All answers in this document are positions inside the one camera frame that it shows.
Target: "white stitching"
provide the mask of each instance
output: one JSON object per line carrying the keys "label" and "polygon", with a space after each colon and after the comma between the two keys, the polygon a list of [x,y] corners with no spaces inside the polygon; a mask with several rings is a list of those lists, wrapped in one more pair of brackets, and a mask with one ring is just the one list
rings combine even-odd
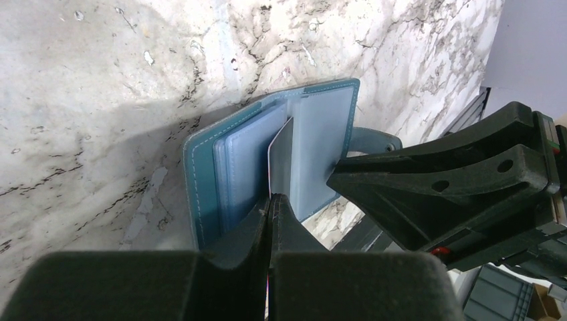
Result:
{"label": "white stitching", "polygon": [[[282,99],[282,98],[287,98],[290,96],[297,96],[297,95],[303,95],[303,94],[314,94],[316,92],[325,92],[328,90],[333,90],[333,89],[337,89],[337,88],[344,88],[344,87],[349,87],[349,86],[353,86],[353,91],[352,91],[352,102],[350,103],[350,108],[352,109],[352,106],[354,105],[354,97],[358,96],[358,86],[356,84],[356,82],[349,82],[346,84],[341,84],[341,85],[336,85],[336,86],[332,86],[332,87],[328,87],[328,88],[323,88],[321,90],[316,90],[314,92],[297,92],[297,93],[293,93],[293,94],[285,94],[283,96],[276,96],[274,97],[275,99]],[[225,132],[227,132],[228,130],[230,130],[231,128],[233,128],[234,126],[237,126],[239,124],[241,124],[242,122],[249,120],[252,116],[255,116],[255,114],[251,114],[243,119],[241,119],[240,121],[236,122],[235,124],[232,124],[231,126],[229,126],[228,128],[226,128],[225,130],[222,130],[221,132],[218,132],[217,134],[213,135],[212,137],[209,137],[208,139],[204,140],[203,142],[200,142],[197,146],[193,147],[193,149],[191,150],[191,163],[193,166],[193,186],[195,187],[195,199],[197,201],[197,219],[199,221],[199,227],[201,228],[201,238],[203,239],[203,243],[205,242],[205,233],[203,231],[203,220],[201,217],[201,203],[199,202],[199,192],[197,190],[197,175],[195,174],[195,149],[197,149],[197,147],[205,144],[206,142],[210,141],[211,139],[224,134]],[[354,118],[354,113],[352,113],[352,115],[350,115],[348,122],[350,122],[352,119]],[[350,132],[347,134],[346,137],[346,144],[348,144],[348,142],[350,141]]]}

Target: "teal leather edge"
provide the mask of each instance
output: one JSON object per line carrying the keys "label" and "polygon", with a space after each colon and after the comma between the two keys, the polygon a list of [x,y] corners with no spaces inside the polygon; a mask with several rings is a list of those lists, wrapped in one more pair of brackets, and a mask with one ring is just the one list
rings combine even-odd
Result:
{"label": "teal leather edge", "polygon": [[[213,144],[221,135],[229,132],[239,124],[259,114],[266,106],[274,100],[285,99],[287,97],[299,96],[302,94],[313,94],[325,92],[338,88],[352,86],[352,101],[350,106],[349,121],[347,124],[346,135],[343,145],[343,157],[348,152],[350,142],[350,132],[356,110],[356,99],[360,80],[352,78],[294,88],[276,92],[254,102],[250,106],[240,109],[238,112],[190,135],[183,143],[182,161],[185,175],[185,189],[187,192],[187,203],[189,205],[189,215],[196,235],[199,248],[216,241],[221,236],[221,223],[217,212],[218,194],[215,177],[215,163],[213,160]],[[336,194],[320,207],[325,207],[328,203],[338,198]]]}

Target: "open wallet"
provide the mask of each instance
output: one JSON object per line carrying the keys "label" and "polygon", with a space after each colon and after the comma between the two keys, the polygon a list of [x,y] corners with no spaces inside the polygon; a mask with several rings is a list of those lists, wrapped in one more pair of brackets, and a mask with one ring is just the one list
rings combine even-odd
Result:
{"label": "open wallet", "polygon": [[338,198],[326,181],[348,152],[402,148],[395,136],[353,127],[359,87],[348,79],[268,94],[184,141],[187,201],[200,249],[272,193],[287,195],[304,221]]}

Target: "gray wall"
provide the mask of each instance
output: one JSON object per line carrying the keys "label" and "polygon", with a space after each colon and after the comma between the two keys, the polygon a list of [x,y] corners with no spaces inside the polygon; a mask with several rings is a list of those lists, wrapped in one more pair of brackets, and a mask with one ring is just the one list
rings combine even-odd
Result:
{"label": "gray wall", "polygon": [[552,118],[567,112],[567,1],[507,0],[482,86],[485,115],[516,100]]}

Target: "marble tabletop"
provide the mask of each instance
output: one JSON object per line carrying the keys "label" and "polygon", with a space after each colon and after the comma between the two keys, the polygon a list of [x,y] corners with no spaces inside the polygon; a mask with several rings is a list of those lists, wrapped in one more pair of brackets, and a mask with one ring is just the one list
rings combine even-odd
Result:
{"label": "marble tabletop", "polygon": [[[360,78],[355,125],[435,138],[477,94],[502,5],[3,3],[0,306],[51,251],[193,248],[181,142],[267,92]],[[332,246],[361,216],[342,199],[307,226]]]}

